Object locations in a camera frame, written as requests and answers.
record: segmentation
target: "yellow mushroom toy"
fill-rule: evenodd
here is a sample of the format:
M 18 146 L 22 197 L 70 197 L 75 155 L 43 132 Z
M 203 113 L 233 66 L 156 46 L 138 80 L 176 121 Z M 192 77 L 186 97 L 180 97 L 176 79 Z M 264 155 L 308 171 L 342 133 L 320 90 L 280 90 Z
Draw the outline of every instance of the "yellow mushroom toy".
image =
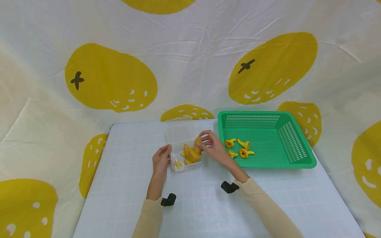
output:
M 225 146 L 227 148 L 233 148 L 234 147 L 234 142 L 236 141 L 236 139 L 231 139 L 231 140 L 226 140 L 225 141 Z
M 247 159 L 249 158 L 249 155 L 254 155 L 255 153 L 253 151 L 247 151 L 245 150 L 244 148 L 240 149 L 239 150 L 239 155 L 241 156 L 241 158 L 243 159 Z
M 234 157 L 237 157 L 237 156 L 238 156 L 238 153 L 235 153 L 234 151 L 231 151 L 231 150 L 229 150 L 228 153 L 229 153 L 229 155 L 230 155 L 230 157 L 231 157 L 232 159 L 233 159 Z
M 250 144 L 249 143 L 250 143 L 249 141 L 244 143 L 240 139 L 238 139 L 238 144 L 240 144 L 243 148 L 245 148 L 245 150 L 249 150 L 250 149 Z

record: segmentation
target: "left hand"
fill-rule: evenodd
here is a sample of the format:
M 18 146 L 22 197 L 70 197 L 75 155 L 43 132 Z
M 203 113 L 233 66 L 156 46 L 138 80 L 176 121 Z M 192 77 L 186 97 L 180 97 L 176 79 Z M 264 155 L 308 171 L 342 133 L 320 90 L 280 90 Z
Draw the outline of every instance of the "left hand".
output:
M 152 157 L 152 163 L 154 165 L 153 176 L 158 176 L 162 179 L 166 178 L 167 166 L 171 163 L 171 160 L 168 160 L 170 153 L 172 151 L 171 145 L 166 145 L 158 149 L 158 151 Z

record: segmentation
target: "clear plastic container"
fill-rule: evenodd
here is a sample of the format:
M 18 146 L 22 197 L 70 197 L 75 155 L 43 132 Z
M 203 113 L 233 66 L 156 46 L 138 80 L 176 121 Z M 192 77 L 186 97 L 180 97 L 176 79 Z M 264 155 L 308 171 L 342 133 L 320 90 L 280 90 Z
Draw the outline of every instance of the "clear plastic container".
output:
M 183 117 L 176 118 L 173 120 L 166 121 L 166 142 L 172 145 L 171 157 L 171 167 L 175 173 L 181 173 L 189 171 L 192 169 L 198 169 L 202 166 L 202 157 L 200 161 L 187 165 L 185 164 L 185 157 L 180 155 L 181 152 L 184 152 L 184 145 L 187 144 L 190 148 L 194 147 L 194 141 L 196 138 L 192 138 L 191 131 L 195 130 L 194 126 L 180 126 L 176 123 L 171 123 L 172 121 L 183 121 L 183 120 L 192 120 L 192 117 Z M 182 162 L 184 166 L 175 167 L 175 160 Z

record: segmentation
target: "yellow plastic piece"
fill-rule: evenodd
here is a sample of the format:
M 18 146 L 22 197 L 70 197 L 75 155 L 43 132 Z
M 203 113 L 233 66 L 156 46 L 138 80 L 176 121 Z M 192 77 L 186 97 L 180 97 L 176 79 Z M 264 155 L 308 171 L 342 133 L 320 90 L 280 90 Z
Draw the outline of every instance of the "yellow plastic piece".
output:
M 51 238 L 58 201 L 52 185 L 35 179 L 1 181 L 0 201 L 0 237 Z
M 184 159 L 184 162 L 186 165 L 193 164 L 193 162 L 189 161 L 189 159 L 187 159 L 187 158 Z
M 195 0 L 122 0 L 128 6 L 145 13 L 164 15 L 179 12 L 189 7 Z
M 227 148 L 233 148 L 234 147 L 234 142 L 236 141 L 236 139 L 230 139 L 230 140 L 226 140 L 225 141 L 225 146 Z
M 79 102 L 98 110 L 142 110 L 157 95 L 155 75 L 143 62 L 95 43 L 82 45 L 72 53 L 65 81 Z
M 284 102 L 278 107 L 277 111 L 291 113 L 311 147 L 316 145 L 322 134 L 322 117 L 319 108 L 315 104 L 292 101 Z
M 238 156 L 238 153 L 235 153 L 234 151 L 231 151 L 231 150 L 229 150 L 228 153 L 229 153 L 229 155 L 230 155 L 230 157 L 231 157 L 232 159 L 233 159 L 234 157 L 237 157 L 237 156 Z
M 314 64 L 316 38 L 308 32 L 279 35 L 244 55 L 229 80 L 229 96 L 240 104 L 272 100 L 295 85 Z
M 366 129 L 352 147 L 353 173 L 357 183 L 381 208 L 381 121 Z
M 239 155 L 241 158 L 247 159 L 249 158 L 249 155 L 254 155 L 255 153 L 253 151 L 247 151 L 244 148 L 239 150 Z
M 188 145 L 184 145 L 184 154 L 185 154 L 184 161 L 186 164 L 188 164 L 187 162 L 196 163 L 201 159 L 202 157 L 201 149 L 196 145 L 197 143 L 202 143 L 201 136 L 195 139 L 193 148 L 190 148 Z
M 163 113 L 160 121 L 168 121 L 179 117 L 188 117 L 191 116 L 192 120 L 197 119 L 213 119 L 214 116 L 208 110 L 198 107 L 195 105 L 184 104 L 172 109 L 169 109 L 165 113 Z
M 240 139 L 238 139 L 238 144 L 240 144 L 243 148 L 245 148 L 245 150 L 250 149 L 250 142 L 249 141 L 242 142 Z
M 83 198 L 86 198 L 89 192 L 107 137 L 107 134 L 93 137 L 83 152 L 81 177 L 79 179 L 79 192 Z
M 176 159 L 176 158 L 174 159 L 174 163 L 175 163 L 175 167 L 181 167 L 181 166 L 184 166 L 184 163 L 178 161 L 178 159 Z

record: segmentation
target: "black stem mark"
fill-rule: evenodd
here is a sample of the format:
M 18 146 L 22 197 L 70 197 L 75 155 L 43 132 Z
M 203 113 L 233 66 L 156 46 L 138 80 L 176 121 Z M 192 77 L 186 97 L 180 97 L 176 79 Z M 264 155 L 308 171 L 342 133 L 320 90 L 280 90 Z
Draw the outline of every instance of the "black stem mark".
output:
M 77 71 L 77 73 L 75 74 L 75 78 L 73 78 L 70 82 L 71 83 L 75 83 L 75 88 L 77 90 L 79 90 L 79 83 L 82 83 L 84 81 L 83 78 L 80 78 L 81 76 L 81 72 L 80 71 Z
M 238 71 L 238 73 L 244 71 L 245 69 L 250 69 L 250 64 L 252 64 L 254 61 L 255 61 L 255 59 L 252 59 L 247 63 L 242 63 L 241 64 L 242 68 Z

